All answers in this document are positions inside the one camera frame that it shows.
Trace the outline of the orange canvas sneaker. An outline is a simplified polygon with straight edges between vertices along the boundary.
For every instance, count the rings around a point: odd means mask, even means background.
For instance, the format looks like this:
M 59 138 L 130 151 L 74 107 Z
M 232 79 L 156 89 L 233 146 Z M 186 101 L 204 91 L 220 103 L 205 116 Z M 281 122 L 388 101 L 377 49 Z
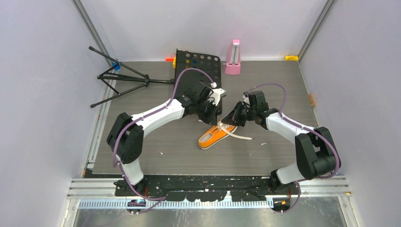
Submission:
M 199 137 L 197 145 L 200 149 L 209 149 L 219 141 L 229 137 L 230 133 L 233 134 L 237 128 L 237 126 L 223 123 L 220 119 L 217 125 L 212 126 Z

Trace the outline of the white shoelace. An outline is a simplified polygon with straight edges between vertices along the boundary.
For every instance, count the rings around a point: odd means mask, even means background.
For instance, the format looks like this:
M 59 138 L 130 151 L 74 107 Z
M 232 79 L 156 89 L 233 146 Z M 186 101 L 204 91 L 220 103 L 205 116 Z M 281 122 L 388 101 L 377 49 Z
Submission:
M 219 140 L 225 139 L 226 137 L 234 137 L 236 139 L 241 140 L 252 140 L 251 137 L 236 135 L 235 132 L 238 126 L 224 124 L 222 122 L 218 122 L 217 125 L 212 126 L 209 130 L 207 130 L 199 139 L 200 143 L 212 143 L 217 142 Z

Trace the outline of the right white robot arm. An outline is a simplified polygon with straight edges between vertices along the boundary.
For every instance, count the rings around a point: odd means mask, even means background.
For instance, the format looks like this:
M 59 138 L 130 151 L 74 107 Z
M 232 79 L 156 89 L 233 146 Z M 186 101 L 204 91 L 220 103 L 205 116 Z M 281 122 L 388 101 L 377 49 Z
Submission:
M 241 127 L 252 121 L 294 144 L 296 161 L 270 174 L 270 189 L 276 194 L 286 191 L 289 183 L 330 178 L 340 167 L 340 159 L 327 128 L 305 126 L 287 118 L 278 109 L 269 108 L 261 91 L 245 93 L 244 100 L 238 102 L 221 121 Z

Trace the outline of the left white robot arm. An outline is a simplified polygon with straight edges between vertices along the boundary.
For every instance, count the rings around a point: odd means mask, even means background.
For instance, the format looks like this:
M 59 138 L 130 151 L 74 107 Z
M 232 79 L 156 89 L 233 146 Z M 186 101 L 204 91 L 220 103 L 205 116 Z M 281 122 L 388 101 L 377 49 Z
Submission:
M 144 138 L 161 126 L 187 115 L 195 114 L 203 123 L 216 125 L 225 95 L 226 91 L 218 88 L 216 83 L 200 81 L 185 91 L 175 91 L 172 98 L 146 112 L 117 116 L 106 142 L 113 152 L 113 164 L 121 167 L 128 182 L 127 190 L 132 195 L 139 196 L 145 190 L 139 163 Z

